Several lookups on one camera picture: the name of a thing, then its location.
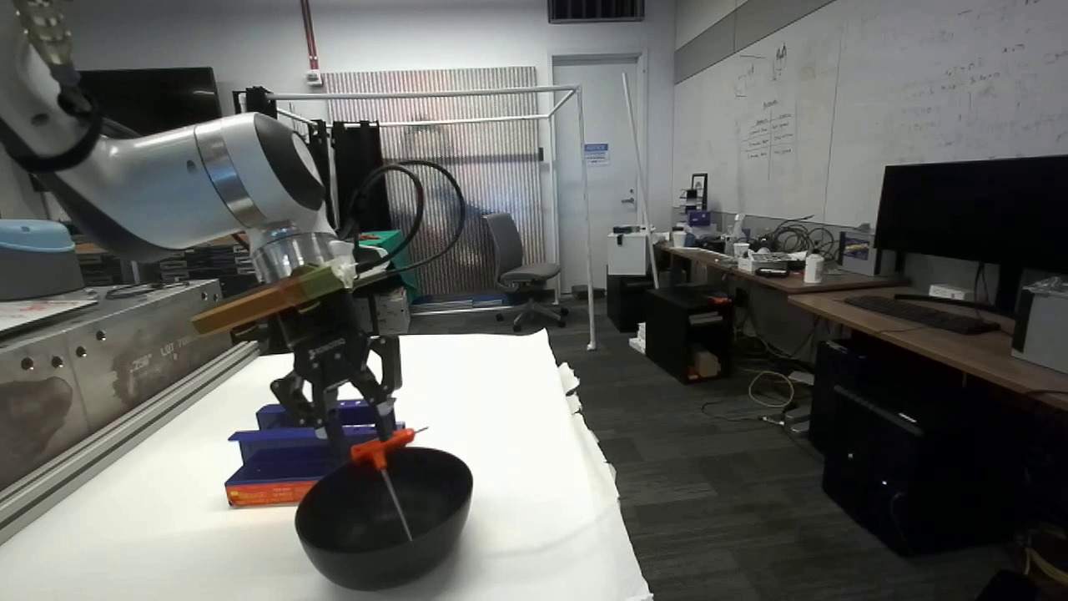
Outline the black hanging panels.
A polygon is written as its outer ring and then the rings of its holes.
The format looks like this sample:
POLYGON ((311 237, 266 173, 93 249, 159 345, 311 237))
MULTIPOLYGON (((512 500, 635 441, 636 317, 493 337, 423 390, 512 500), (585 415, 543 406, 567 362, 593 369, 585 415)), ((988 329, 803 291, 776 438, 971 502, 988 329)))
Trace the black hanging panels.
POLYGON ((384 176, 360 191, 371 172, 384 167, 379 123, 308 118, 305 126, 316 167, 333 188, 327 209, 331 221, 360 233, 393 230, 384 176))

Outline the black low cabinet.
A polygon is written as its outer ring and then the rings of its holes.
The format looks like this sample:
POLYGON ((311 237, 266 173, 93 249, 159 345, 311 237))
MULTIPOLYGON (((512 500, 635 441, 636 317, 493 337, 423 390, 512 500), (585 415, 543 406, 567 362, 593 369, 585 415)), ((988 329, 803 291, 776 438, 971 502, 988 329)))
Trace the black low cabinet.
POLYGON ((708 286, 648 290, 645 357, 684 385, 728 379, 735 370, 735 304, 708 286))

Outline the black monitor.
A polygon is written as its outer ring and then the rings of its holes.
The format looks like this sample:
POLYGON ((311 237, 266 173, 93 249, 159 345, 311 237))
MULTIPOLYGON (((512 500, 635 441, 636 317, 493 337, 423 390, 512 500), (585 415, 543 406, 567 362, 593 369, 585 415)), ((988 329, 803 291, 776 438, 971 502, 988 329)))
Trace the black monitor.
POLYGON ((995 305, 1022 275, 1068 276, 1068 154, 886 167, 874 247, 995 265, 995 305))

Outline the blue box with orange label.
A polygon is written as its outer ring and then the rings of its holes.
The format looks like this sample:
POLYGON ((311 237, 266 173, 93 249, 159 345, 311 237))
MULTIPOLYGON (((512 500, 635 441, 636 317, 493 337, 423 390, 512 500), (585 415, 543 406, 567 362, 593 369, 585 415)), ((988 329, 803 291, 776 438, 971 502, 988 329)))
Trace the blue box with orange label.
POLYGON ((261 407, 255 418, 255 429, 229 437, 240 455, 240 465, 224 483, 229 506, 260 508, 300 503, 316 483, 337 466, 328 438, 318 434, 315 427, 299 425, 281 404, 261 407))

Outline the orange T-handle tool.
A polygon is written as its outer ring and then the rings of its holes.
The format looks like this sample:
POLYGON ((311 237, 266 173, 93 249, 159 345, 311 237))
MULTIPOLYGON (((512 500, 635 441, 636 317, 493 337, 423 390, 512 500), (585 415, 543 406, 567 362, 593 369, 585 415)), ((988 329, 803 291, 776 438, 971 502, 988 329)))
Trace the orange T-handle tool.
POLYGON ((400 499, 398 499, 394 484, 392 483, 392 479, 390 479, 390 474, 388 472, 388 456, 391 452, 396 452, 397 449, 411 444, 415 441, 417 434, 423 433, 424 430, 426 430, 426 427, 419 427, 419 429, 404 427, 404 429, 390 434, 388 440, 371 440, 368 442, 362 442, 361 444, 351 446, 350 455, 348 456, 348 459, 350 459, 352 464, 370 464, 370 466, 376 469, 379 475, 381 475, 381 478, 384 479, 386 491, 388 491, 390 501, 393 503, 398 520, 400 520, 400 526, 403 526, 405 536, 409 541, 412 541, 415 537, 413 537, 411 526, 408 523, 403 508, 400 508, 400 499))

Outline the grey device with blue lid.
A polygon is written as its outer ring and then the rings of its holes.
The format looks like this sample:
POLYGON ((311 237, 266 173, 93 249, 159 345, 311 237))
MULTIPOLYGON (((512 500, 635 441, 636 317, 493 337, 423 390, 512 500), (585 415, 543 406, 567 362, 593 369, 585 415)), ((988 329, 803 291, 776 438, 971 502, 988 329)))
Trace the grey device with blue lid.
POLYGON ((0 303, 84 288, 76 244, 51 220, 0 220, 0 303))

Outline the white computer box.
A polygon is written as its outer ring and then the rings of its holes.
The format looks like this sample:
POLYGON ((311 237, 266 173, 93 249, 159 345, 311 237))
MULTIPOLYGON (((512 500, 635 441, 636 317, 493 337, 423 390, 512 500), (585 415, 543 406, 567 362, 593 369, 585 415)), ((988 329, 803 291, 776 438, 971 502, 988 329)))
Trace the white computer box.
POLYGON ((1011 354, 1068 374, 1068 276, 1050 276, 1020 292, 1011 354))

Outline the black computer tower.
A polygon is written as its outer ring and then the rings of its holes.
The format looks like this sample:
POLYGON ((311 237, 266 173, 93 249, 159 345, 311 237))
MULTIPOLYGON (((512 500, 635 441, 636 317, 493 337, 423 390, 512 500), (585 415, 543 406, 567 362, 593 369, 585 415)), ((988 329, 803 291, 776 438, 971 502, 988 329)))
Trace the black computer tower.
POLYGON ((884 341, 824 341, 811 411, 824 494, 896 554, 1010 539, 1025 414, 1004 389, 884 341))

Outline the black wall screen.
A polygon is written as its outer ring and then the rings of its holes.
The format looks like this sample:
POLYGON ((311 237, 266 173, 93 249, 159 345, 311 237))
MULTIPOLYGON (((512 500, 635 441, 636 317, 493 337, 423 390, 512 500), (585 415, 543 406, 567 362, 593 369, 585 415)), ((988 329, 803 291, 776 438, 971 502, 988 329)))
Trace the black wall screen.
POLYGON ((224 115, 209 66, 80 75, 81 85, 98 102, 103 116, 137 135, 163 133, 224 115))

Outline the ceiling air vent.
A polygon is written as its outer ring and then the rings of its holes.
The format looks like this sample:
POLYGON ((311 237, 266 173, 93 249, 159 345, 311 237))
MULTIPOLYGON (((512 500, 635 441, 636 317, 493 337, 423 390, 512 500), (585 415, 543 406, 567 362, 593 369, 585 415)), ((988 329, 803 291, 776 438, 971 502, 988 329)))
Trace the ceiling air vent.
POLYGON ((638 23, 645 0, 546 0, 549 23, 638 23))

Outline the black keyboard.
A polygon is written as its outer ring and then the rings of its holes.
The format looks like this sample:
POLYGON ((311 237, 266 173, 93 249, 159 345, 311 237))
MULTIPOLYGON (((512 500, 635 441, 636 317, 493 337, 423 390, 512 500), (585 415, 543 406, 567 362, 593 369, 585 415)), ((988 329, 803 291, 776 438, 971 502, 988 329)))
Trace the black keyboard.
POLYGON ((844 298, 844 304, 855 309, 863 309, 863 311, 879 313, 879 315, 888 316, 889 318, 923 325, 924 327, 934 328, 934 330, 949 331, 964 336, 977 336, 986 332, 996 332, 1000 330, 1000 325, 993 322, 985 322, 978 318, 969 318, 968 316, 957 315, 957 313, 938 311, 938 309, 920 306, 918 304, 908 303, 905 300, 896 300, 895 298, 884 296, 850 296, 844 298))

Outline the white door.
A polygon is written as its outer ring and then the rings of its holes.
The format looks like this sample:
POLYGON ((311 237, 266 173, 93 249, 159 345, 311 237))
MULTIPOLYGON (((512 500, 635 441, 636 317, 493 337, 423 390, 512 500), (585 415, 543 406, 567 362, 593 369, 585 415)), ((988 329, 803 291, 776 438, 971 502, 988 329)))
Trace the white door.
POLYGON ((641 221, 622 73, 628 73, 637 108, 637 57, 557 56, 552 60, 553 83, 582 88, 557 109, 551 129, 556 144, 557 260, 563 267, 564 294, 587 288, 588 243, 592 281, 596 288, 604 288, 607 236, 614 227, 641 221), (587 142, 610 144, 611 163, 587 167, 582 157, 582 146, 587 142))

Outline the black bowl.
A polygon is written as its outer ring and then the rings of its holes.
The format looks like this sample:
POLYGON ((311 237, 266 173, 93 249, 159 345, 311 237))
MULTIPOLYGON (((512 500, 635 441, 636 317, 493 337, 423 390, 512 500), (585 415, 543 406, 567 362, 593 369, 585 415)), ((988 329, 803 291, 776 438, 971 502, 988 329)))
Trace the black bowl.
POLYGON ((309 562, 340 587, 411 584, 457 548, 473 484, 468 464, 444 450, 405 447, 390 453, 384 471, 350 462, 301 499, 296 533, 309 562))

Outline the white leaning pole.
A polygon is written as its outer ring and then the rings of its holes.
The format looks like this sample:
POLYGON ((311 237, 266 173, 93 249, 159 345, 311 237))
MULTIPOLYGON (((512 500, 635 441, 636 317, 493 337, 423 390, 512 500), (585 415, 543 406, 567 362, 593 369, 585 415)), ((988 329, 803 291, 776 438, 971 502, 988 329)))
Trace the white leaning pole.
POLYGON ((633 144, 633 155, 634 155, 634 167, 637 167, 637 202, 638 202, 638 213, 642 221, 643 236, 646 244, 646 258, 648 259, 649 269, 651 269, 651 284, 653 289, 657 290, 660 288, 660 276, 659 270, 657 270, 657 257, 656 257, 656 244, 655 244, 655 230, 651 225, 651 215, 649 215, 648 197, 646 190, 646 178, 644 174, 643 159, 640 142, 638 142, 638 128, 637 128, 637 108, 634 108, 634 102, 632 94, 630 91, 630 79, 628 73, 622 73, 622 94, 624 94, 624 102, 627 110, 627 118, 630 127, 631 141, 633 144))

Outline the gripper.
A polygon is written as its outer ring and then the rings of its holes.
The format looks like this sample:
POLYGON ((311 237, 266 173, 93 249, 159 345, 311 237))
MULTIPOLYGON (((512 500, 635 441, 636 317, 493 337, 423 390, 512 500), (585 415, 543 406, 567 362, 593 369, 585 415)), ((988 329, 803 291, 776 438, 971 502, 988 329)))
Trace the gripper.
POLYGON ((270 391, 290 420, 313 427, 335 459, 347 459, 350 446, 345 442, 335 389, 348 383, 373 408, 378 441, 389 441, 397 430, 395 392, 403 385, 400 338, 370 337, 359 325, 352 294, 345 289, 286 309, 278 319, 293 355, 293 369, 271 381, 270 391))

